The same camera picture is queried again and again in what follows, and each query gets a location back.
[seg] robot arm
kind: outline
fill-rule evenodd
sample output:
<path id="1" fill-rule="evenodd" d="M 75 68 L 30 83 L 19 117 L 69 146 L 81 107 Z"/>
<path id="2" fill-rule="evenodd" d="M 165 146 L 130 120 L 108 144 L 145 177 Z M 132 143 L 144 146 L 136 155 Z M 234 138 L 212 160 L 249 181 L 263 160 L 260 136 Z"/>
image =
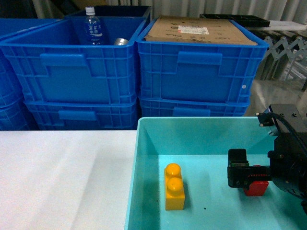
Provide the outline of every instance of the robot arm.
<path id="1" fill-rule="evenodd" d="M 228 185 L 247 188 L 254 181 L 273 181 L 281 190 L 300 198 L 307 214 L 307 128 L 294 105 L 272 104 L 257 114 L 260 127 L 270 127 L 277 138 L 268 152 L 269 166 L 249 166 L 245 149 L 228 152 Z"/>

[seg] turquoise plastic bin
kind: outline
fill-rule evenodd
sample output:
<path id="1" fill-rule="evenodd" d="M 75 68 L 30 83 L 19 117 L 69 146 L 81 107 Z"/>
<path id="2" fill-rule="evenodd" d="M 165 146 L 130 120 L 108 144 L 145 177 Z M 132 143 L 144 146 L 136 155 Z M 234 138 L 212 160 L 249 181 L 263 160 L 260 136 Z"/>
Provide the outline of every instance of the turquoise plastic bin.
<path id="1" fill-rule="evenodd" d="M 255 117 L 170 117 L 139 120 L 126 230 L 301 230 L 301 200 L 270 182 L 247 197 L 227 182 L 229 149 L 247 149 L 250 165 L 269 165 L 275 137 Z M 164 168 L 181 166 L 183 211 L 165 211 Z"/>

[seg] bottle label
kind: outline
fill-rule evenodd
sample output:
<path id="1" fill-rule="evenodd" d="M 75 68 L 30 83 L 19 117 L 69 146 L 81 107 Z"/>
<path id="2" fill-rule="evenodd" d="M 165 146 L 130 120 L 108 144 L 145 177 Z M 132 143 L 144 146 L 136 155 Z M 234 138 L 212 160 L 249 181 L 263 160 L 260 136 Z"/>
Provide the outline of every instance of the bottle label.
<path id="1" fill-rule="evenodd" d="M 85 23 L 85 30 L 89 41 L 100 41 L 102 39 L 102 29 L 99 23 Z"/>

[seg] bottle cap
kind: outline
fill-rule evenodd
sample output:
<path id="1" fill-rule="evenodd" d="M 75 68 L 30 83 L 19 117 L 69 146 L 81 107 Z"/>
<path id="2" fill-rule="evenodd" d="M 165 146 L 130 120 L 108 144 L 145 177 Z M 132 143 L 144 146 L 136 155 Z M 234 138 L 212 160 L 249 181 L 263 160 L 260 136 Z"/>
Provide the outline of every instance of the bottle cap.
<path id="1" fill-rule="evenodd" d="M 85 7 L 86 15 L 95 15 L 95 8 L 93 6 Z"/>

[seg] silver can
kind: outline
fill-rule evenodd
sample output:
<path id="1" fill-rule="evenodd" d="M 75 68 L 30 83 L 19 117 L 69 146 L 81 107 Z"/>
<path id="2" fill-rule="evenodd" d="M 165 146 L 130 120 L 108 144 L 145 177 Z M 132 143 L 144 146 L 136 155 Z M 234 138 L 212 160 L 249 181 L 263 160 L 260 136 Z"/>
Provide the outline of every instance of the silver can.
<path id="1" fill-rule="evenodd" d="M 115 46 L 123 46 L 123 45 L 126 45 L 128 44 L 128 40 L 126 40 L 125 38 L 117 38 L 114 42 L 114 45 Z"/>

